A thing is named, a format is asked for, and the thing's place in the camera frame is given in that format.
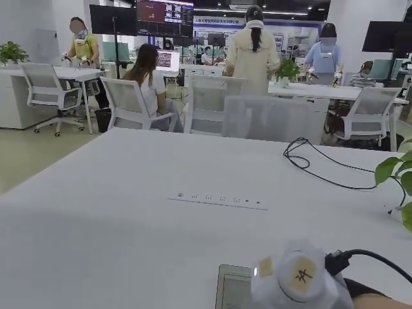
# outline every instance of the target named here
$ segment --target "person in beige coat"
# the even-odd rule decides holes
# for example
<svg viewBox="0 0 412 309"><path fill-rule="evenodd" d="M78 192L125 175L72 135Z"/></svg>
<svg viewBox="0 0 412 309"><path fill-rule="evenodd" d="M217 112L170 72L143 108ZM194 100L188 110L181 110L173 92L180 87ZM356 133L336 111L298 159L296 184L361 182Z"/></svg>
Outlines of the person in beige coat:
<svg viewBox="0 0 412 309"><path fill-rule="evenodd" d="M224 75L248 79L245 94L267 95L269 80L279 67L273 35L263 29L263 11L251 6L246 12L246 27L232 38Z"/></svg>

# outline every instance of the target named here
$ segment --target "person in blue apron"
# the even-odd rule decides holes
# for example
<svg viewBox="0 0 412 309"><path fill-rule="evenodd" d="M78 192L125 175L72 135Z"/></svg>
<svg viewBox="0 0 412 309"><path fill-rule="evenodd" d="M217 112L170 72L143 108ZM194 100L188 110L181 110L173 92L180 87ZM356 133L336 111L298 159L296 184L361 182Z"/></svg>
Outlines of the person in blue apron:
<svg viewBox="0 0 412 309"><path fill-rule="evenodd" d="M342 48L336 41L335 25L325 24L319 42L312 46L304 61L306 72L319 78L313 78L314 84L332 85L342 79Z"/></svg>

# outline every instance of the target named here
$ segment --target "plant leaf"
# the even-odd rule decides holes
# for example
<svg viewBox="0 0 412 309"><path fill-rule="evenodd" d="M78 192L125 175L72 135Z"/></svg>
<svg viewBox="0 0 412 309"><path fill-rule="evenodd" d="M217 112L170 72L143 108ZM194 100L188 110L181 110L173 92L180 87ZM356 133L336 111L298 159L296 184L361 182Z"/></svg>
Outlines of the plant leaf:
<svg viewBox="0 0 412 309"><path fill-rule="evenodd" d="M405 227L412 232L412 202L402 208L402 221Z"/></svg>
<svg viewBox="0 0 412 309"><path fill-rule="evenodd" d="M400 177L400 183L408 195L412 195L412 172L406 172Z"/></svg>
<svg viewBox="0 0 412 309"><path fill-rule="evenodd" d="M399 174L406 169L412 169L412 161L404 162L395 173L395 176L399 176Z"/></svg>
<svg viewBox="0 0 412 309"><path fill-rule="evenodd" d="M380 183L385 182L392 175L393 169L399 162L401 162L399 158L392 157L392 158L386 159L381 164L376 166L376 169L375 169L376 185L379 185Z"/></svg>
<svg viewBox="0 0 412 309"><path fill-rule="evenodd" d="M412 161L412 151L408 151L406 154L400 158L402 161L407 162L407 161Z"/></svg>

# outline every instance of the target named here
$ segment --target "chinese character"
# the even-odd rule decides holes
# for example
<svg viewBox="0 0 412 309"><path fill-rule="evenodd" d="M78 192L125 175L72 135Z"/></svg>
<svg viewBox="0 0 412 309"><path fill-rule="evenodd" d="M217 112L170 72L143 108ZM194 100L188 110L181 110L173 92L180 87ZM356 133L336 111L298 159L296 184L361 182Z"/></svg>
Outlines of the chinese character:
<svg viewBox="0 0 412 309"><path fill-rule="evenodd" d="M298 279L299 281L303 281L303 283L306 284L306 280L304 279L305 277L308 277L308 278L310 278L310 279L313 279L312 276L310 276L310 275L308 275L308 274L306 273L306 269L300 270L300 271L299 271L299 275L297 275L295 278Z"/></svg>

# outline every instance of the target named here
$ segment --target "ceiling light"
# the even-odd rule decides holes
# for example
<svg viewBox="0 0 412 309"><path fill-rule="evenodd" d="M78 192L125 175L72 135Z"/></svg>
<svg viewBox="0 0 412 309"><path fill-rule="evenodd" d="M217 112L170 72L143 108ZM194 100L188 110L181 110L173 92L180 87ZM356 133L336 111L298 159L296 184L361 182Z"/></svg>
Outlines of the ceiling light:
<svg viewBox="0 0 412 309"><path fill-rule="evenodd" d="M246 10L220 10L217 8L194 8L195 11L199 12L222 12L222 13L245 13ZM293 13L293 12L275 12L275 11L264 11L264 14L273 15L296 15L296 16L307 16L308 13Z"/></svg>

